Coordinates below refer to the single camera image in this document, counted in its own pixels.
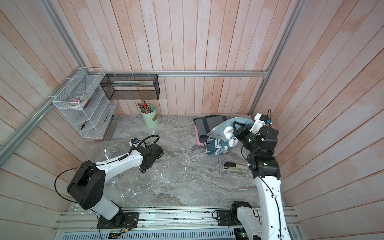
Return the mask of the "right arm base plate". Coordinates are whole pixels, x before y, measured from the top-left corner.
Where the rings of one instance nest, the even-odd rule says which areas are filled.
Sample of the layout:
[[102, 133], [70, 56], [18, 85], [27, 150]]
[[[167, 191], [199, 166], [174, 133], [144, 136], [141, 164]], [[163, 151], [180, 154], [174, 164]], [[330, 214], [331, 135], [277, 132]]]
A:
[[218, 226], [221, 226], [221, 227], [241, 225], [241, 223], [238, 223], [234, 220], [231, 210], [217, 210], [216, 219], [217, 219]]

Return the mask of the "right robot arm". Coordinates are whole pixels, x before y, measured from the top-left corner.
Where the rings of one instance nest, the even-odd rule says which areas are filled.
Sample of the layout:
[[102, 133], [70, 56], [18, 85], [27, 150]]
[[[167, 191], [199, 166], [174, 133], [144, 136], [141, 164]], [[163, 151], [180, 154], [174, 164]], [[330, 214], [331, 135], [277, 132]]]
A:
[[249, 126], [233, 123], [234, 134], [250, 153], [247, 156], [249, 169], [257, 185], [261, 204], [261, 215], [247, 203], [233, 203], [231, 214], [240, 223], [250, 240], [289, 240], [281, 195], [281, 174], [273, 156], [278, 142], [278, 131], [261, 127], [257, 134]]

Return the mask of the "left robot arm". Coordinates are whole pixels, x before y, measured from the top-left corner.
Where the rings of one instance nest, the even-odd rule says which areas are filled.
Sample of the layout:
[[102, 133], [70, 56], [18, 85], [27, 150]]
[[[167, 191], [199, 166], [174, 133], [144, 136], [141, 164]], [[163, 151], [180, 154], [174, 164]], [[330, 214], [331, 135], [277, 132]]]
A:
[[127, 153], [110, 160], [97, 163], [85, 161], [76, 168], [77, 172], [67, 192], [84, 210], [92, 210], [107, 221], [121, 223], [123, 212], [117, 204], [104, 196], [105, 183], [132, 168], [138, 167], [140, 172], [145, 173], [163, 153], [163, 149], [156, 143], [147, 147], [137, 144], [131, 146]]

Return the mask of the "dark blue blanket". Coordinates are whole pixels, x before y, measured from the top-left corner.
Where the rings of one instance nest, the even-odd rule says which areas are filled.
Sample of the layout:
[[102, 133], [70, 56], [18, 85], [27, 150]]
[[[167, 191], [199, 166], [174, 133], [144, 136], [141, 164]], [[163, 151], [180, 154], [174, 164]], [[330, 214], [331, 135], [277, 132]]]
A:
[[210, 115], [201, 118], [193, 119], [194, 125], [198, 129], [200, 142], [206, 143], [208, 140], [208, 133], [217, 125], [225, 122], [230, 119], [229, 116], [221, 116], [221, 115]]

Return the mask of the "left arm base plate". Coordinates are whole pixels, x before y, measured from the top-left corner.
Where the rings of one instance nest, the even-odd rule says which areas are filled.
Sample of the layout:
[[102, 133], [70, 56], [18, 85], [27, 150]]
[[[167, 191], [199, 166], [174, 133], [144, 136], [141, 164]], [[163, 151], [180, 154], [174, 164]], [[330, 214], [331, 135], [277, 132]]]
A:
[[138, 226], [139, 212], [119, 212], [111, 220], [100, 216], [97, 229], [135, 229]]

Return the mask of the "pink fleece blanket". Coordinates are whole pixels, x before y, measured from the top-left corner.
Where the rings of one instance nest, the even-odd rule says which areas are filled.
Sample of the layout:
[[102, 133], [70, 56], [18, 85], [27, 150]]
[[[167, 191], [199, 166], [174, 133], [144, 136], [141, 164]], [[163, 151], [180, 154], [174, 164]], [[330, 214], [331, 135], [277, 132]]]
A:
[[206, 143], [202, 143], [202, 142], [200, 142], [198, 129], [197, 129], [196, 126], [194, 126], [194, 127], [195, 127], [195, 134], [196, 134], [197, 145], [198, 145], [198, 146], [206, 146], [206, 145], [207, 145]]

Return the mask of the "teal blanket with white clouds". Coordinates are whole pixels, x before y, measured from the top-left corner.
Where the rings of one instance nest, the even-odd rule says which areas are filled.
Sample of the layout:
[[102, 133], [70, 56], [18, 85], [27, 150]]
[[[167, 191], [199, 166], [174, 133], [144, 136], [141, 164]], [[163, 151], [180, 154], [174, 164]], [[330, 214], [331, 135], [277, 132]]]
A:
[[239, 140], [234, 135], [233, 123], [237, 122], [240, 124], [245, 124], [250, 128], [254, 125], [254, 121], [242, 118], [235, 117], [226, 120], [225, 122], [214, 127], [208, 133], [207, 148], [205, 153], [214, 157], [219, 157], [220, 155], [225, 155], [231, 148], [235, 147]]

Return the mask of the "clear plastic vacuum bag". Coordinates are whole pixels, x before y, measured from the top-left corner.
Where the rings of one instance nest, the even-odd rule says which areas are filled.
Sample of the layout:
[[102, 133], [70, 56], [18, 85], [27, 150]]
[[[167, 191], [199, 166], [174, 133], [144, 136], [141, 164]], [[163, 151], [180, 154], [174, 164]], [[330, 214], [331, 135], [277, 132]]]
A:
[[104, 195], [124, 208], [133, 207], [185, 207], [183, 192], [177, 187], [186, 179], [182, 162], [186, 150], [180, 144], [160, 139], [158, 145], [163, 156], [145, 173], [138, 167], [129, 169], [107, 181]]

